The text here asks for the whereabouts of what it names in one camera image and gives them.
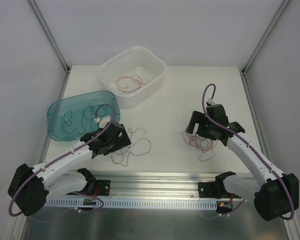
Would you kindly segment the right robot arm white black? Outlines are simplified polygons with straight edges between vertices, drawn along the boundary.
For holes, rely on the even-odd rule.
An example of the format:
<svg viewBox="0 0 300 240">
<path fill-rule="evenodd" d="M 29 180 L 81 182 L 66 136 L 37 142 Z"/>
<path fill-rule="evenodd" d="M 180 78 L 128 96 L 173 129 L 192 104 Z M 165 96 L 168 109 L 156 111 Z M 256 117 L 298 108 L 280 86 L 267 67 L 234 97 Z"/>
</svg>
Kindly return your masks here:
<svg viewBox="0 0 300 240">
<path fill-rule="evenodd" d="M 299 180 L 286 174 L 260 151 L 256 150 L 245 129 L 236 121 L 229 122 L 221 104 L 210 104 L 204 112 L 193 111 L 186 133 L 220 141 L 230 149 L 253 175 L 254 182 L 228 171 L 215 177 L 203 191 L 211 198 L 230 194 L 253 203 L 265 221 L 275 218 L 291 220 L 299 207 Z"/>
</svg>

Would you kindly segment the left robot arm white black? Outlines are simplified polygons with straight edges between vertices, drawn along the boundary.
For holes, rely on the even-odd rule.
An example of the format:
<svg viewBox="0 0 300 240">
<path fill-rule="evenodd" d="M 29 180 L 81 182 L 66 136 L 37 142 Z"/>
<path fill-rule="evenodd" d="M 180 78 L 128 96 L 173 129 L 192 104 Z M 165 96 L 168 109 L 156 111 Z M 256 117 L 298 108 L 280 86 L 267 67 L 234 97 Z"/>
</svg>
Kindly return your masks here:
<svg viewBox="0 0 300 240">
<path fill-rule="evenodd" d="M 28 166 L 20 165 L 7 190 L 11 198 L 10 216 L 32 216 L 49 200 L 66 194 L 93 197 L 100 188 L 98 180 L 86 168 L 74 167 L 131 144 L 123 124 L 108 122 L 105 127 L 83 135 L 69 150 L 55 159 Z"/>
</svg>

